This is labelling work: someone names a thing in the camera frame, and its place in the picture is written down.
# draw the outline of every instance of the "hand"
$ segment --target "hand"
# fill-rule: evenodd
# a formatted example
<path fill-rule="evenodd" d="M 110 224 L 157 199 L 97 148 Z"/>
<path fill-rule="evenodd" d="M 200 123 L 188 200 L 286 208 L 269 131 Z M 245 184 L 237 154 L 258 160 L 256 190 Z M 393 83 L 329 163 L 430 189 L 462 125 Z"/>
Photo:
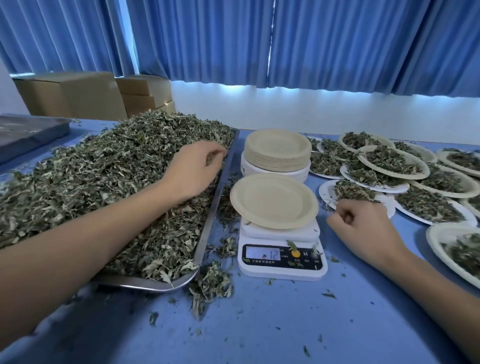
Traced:
<path fill-rule="evenodd" d="M 213 181 L 226 153 L 219 143 L 205 140 L 183 146 L 173 156 L 161 182 L 167 183 L 181 201 L 197 196 Z M 207 165 L 209 155 L 213 158 Z"/>
<path fill-rule="evenodd" d="M 379 270 L 409 253 L 382 204 L 340 200 L 327 222 L 356 256 Z"/>

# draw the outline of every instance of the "blue tablecloth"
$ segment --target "blue tablecloth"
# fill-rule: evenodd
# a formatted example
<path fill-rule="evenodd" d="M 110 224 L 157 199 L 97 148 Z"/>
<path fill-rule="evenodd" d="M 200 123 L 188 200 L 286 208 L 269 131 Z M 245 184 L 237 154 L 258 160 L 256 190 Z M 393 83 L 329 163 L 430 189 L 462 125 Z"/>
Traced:
<path fill-rule="evenodd" d="M 69 136 L 0 166 L 0 173 L 12 168 L 28 171 L 36 161 L 49 156 L 50 147 L 78 143 L 82 135 L 114 124 L 73 124 Z M 233 146 L 232 172 L 240 171 L 240 154 L 248 133 L 242 130 Z M 420 144 L 433 151 L 441 147 L 478 149 Z M 310 175 L 306 184 L 318 196 L 324 181 Z M 127 289 L 98 290 L 91 284 L 80 290 L 78 300 L 42 321 L 35 335 L 1 352 L 0 364 L 465 362 L 452 341 L 414 301 L 343 245 L 327 227 L 322 210 L 318 221 L 326 255 L 340 260 L 329 261 L 328 273 L 318 282 L 275 280 L 267 285 L 267 279 L 239 274 L 236 260 L 225 259 L 225 268 L 233 261 L 234 295 L 217 299 L 202 321 L 196 321 L 189 311 L 191 301 L 185 291 L 146 295 Z M 425 239 L 427 226 L 399 212 L 392 222 L 411 251 L 480 296 L 479 290 L 436 258 Z M 219 245 L 224 234 L 216 222 L 210 243 Z M 327 289 L 336 299 L 322 295 Z M 154 327 L 149 325 L 151 312 L 159 313 Z"/>

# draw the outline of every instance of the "curtain fold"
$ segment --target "curtain fold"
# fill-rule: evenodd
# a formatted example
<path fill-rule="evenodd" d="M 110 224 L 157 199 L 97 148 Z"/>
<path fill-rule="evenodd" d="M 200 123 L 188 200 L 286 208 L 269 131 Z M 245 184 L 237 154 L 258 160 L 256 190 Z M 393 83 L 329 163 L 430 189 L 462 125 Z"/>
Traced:
<path fill-rule="evenodd" d="M 133 73 L 116 0 L 0 0 L 0 57 L 10 73 Z"/>
<path fill-rule="evenodd" d="M 394 93 L 480 97 L 480 1 L 433 2 Z"/>
<path fill-rule="evenodd" d="M 273 0 L 127 0 L 140 73 L 266 87 Z"/>
<path fill-rule="evenodd" d="M 268 87 L 390 93 L 430 0 L 276 0 Z"/>

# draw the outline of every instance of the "white wall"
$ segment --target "white wall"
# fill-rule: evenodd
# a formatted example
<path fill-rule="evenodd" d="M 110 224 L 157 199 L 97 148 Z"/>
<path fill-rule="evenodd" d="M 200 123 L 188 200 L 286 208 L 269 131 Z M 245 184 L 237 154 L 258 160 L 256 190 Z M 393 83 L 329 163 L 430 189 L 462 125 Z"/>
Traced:
<path fill-rule="evenodd" d="M 0 114 L 30 115 L 7 68 L 0 60 Z"/>
<path fill-rule="evenodd" d="M 243 129 L 480 144 L 480 99 L 172 82 L 177 111 Z"/>

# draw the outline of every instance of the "person's left hand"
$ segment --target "person's left hand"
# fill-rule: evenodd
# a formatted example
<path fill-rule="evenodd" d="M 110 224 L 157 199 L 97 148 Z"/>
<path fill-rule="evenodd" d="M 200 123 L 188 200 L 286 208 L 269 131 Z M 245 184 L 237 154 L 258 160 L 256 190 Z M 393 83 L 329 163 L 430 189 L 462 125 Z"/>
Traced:
<path fill-rule="evenodd" d="M 206 140 L 183 146 L 173 156 L 161 182 L 168 183 L 181 200 L 197 196 L 213 181 L 226 153 L 219 143 Z M 209 155 L 213 158 L 207 165 Z"/>

